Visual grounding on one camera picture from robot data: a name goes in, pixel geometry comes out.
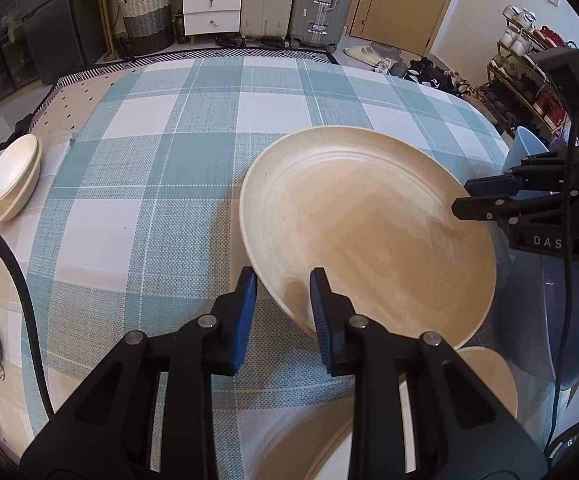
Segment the blue bowl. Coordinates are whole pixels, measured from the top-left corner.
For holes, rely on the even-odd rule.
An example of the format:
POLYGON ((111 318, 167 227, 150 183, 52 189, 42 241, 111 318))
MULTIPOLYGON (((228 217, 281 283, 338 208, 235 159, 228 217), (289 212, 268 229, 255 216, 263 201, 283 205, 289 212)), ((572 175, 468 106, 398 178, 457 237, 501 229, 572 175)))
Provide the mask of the blue bowl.
POLYGON ((563 260, 515 249, 510 255, 510 272, 499 297, 504 355, 525 373, 568 389, 579 382, 579 263, 571 268, 573 308, 559 363, 565 314, 563 260))
POLYGON ((510 169, 519 166, 526 157, 545 154, 548 151, 545 144, 537 136, 527 128, 519 126, 515 130, 515 136, 507 152, 502 172, 505 174, 510 169))

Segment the large cream plate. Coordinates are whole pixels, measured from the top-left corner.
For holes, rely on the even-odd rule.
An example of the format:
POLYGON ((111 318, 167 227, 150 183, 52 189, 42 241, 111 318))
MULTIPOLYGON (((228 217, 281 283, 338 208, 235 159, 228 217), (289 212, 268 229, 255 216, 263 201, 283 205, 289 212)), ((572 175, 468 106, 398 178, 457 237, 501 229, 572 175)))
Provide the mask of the large cream plate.
POLYGON ((240 227, 262 286, 312 333, 309 276, 393 333, 464 346, 497 281, 487 226, 451 211, 462 184, 431 156, 369 129, 329 126, 273 142, 247 170, 240 227))

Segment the medium cream plate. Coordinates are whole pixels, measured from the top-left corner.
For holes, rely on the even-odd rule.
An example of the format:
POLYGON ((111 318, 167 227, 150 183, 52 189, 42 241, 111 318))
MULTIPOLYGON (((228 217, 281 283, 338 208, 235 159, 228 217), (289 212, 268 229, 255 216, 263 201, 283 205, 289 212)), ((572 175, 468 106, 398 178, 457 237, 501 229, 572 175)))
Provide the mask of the medium cream plate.
POLYGON ((405 369, 404 460, 412 476, 481 478, 510 467, 523 430, 465 356, 446 344, 422 344, 405 369))
POLYGON ((251 410, 239 416, 246 479, 303 479, 329 441, 352 420, 352 400, 251 410))

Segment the shoe rack with shoes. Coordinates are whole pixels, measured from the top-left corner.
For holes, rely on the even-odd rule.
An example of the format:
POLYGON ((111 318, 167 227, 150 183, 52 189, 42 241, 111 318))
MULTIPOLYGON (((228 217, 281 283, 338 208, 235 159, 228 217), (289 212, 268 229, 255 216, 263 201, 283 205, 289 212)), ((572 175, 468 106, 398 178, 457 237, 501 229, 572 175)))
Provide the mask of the shoe rack with shoes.
POLYGON ((569 43, 545 25, 536 25, 536 14, 526 8, 506 6, 506 28, 497 41, 497 54, 487 64, 488 80, 477 96, 503 133, 515 136, 524 127, 549 144, 570 125, 547 73, 536 55, 569 43))

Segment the teal plaid tablecloth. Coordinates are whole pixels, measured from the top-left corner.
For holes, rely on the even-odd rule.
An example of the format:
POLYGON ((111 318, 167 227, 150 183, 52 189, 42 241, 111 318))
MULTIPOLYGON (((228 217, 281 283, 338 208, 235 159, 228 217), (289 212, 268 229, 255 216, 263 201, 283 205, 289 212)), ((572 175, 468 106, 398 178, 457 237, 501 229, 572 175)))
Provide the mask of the teal plaid tablecloth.
POLYGON ((175 332, 259 278, 245 362, 212 379, 222 479, 300 479, 351 416, 308 295, 387 330, 500 349, 496 226, 454 218, 507 147, 455 96, 355 68, 220 56, 109 80, 40 212, 27 283, 55 404, 131 330, 175 332))

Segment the tan wooden door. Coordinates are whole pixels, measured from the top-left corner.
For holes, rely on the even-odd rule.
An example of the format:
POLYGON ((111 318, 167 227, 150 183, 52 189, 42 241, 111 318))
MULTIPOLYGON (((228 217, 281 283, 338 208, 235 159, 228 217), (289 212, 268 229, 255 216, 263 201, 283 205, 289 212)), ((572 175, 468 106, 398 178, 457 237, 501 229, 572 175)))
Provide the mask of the tan wooden door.
POLYGON ((425 55, 451 0, 352 0, 348 35, 425 55))

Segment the cream bowl under white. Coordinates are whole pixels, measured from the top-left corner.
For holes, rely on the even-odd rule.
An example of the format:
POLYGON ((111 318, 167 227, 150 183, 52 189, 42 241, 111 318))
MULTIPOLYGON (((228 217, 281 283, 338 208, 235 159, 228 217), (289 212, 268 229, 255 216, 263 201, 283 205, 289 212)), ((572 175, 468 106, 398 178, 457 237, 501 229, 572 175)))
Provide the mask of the cream bowl under white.
POLYGON ((36 178, 32 178, 27 184, 17 185, 15 190, 5 200, 0 202, 0 224, 8 222, 16 217, 32 197, 40 177, 42 159, 42 147, 40 155, 39 171, 36 178))

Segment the white small bowl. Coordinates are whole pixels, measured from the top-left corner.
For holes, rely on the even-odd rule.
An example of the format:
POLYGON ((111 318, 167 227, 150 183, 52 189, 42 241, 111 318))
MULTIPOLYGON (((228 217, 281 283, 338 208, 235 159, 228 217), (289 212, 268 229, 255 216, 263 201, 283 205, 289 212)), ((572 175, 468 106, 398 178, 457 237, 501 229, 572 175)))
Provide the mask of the white small bowl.
POLYGON ((0 156, 0 202, 27 184, 39 171, 41 143, 33 134, 25 134, 10 144, 0 156))

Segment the silver suitcase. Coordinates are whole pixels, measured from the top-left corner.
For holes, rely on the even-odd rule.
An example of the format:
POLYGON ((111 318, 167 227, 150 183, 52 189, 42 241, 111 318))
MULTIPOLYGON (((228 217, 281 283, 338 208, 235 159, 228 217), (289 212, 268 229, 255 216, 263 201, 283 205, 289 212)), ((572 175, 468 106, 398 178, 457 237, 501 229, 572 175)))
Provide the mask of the silver suitcase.
POLYGON ((351 0, 293 0, 289 46, 335 52, 343 36, 350 5, 351 0))

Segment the woven laundry basket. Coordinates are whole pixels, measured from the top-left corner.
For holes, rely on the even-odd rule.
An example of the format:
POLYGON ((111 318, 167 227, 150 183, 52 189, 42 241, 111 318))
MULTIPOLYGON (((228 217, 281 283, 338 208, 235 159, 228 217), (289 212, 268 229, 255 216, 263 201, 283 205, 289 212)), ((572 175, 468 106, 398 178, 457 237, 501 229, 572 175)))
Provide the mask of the woven laundry basket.
POLYGON ((130 52, 148 55, 175 42, 170 0, 119 0, 130 52))

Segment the dark grey refrigerator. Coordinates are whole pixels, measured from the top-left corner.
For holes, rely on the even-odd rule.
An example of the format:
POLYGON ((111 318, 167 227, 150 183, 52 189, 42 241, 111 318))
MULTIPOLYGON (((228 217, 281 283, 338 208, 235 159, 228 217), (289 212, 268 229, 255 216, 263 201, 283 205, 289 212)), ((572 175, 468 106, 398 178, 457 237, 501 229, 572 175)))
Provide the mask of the dark grey refrigerator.
POLYGON ((52 84, 106 52, 98 0, 13 0, 14 24, 40 80, 52 84))

